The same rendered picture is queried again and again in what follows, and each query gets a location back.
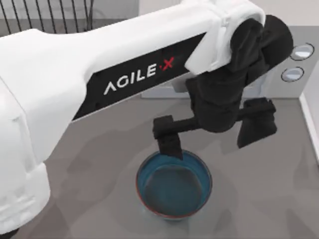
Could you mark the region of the blue bowl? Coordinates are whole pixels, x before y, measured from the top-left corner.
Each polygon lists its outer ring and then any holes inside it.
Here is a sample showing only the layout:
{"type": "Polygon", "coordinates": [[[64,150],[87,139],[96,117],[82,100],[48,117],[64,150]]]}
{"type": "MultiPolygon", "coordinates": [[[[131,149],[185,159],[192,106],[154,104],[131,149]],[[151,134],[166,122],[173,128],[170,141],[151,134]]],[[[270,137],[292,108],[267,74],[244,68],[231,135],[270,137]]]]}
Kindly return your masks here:
{"type": "Polygon", "coordinates": [[[135,190],[141,204],[165,221],[183,221],[196,215],[213,190],[207,164],[188,150],[182,156],[180,160],[154,152],[136,172],[135,190]]]}

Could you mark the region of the round microwave knob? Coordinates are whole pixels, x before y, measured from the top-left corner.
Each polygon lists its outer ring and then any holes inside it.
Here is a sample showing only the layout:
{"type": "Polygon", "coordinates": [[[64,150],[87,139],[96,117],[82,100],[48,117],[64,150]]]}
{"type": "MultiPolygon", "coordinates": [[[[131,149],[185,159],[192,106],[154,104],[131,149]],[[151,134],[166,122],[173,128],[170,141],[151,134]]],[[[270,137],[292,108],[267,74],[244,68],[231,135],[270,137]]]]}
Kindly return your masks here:
{"type": "Polygon", "coordinates": [[[294,61],[303,61],[310,58],[315,51],[315,47],[310,43],[305,43],[302,45],[297,45],[293,48],[290,57],[294,61]]]}
{"type": "Polygon", "coordinates": [[[304,70],[301,67],[294,67],[286,69],[282,74],[281,78],[285,82],[295,82],[301,79],[304,75],[304,70]]]}

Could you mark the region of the pale microwave oven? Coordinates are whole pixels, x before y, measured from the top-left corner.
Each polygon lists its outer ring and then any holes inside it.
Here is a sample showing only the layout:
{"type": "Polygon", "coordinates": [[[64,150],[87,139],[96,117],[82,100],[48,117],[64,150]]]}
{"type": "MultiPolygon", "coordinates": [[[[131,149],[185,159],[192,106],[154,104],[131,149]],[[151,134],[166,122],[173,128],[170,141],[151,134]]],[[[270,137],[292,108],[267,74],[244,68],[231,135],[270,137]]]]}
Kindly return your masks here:
{"type": "MultiPolygon", "coordinates": [[[[279,66],[247,86],[244,89],[243,98],[298,98],[319,59],[319,38],[317,36],[317,30],[319,30],[319,26],[290,26],[290,31],[294,38],[294,47],[310,43],[315,47],[313,55],[303,61],[294,61],[291,57],[289,57],[279,66]],[[303,77],[295,82],[283,81],[281,74],[286,69],[294,67],[303,68],[303,77]]],[[[191,76],[191,73],[184,74],[168,83],[143,92],[141,97],[143,99],[186,99],[188,98],[188,93],[186,92],[184,82],[191,76]]]]}

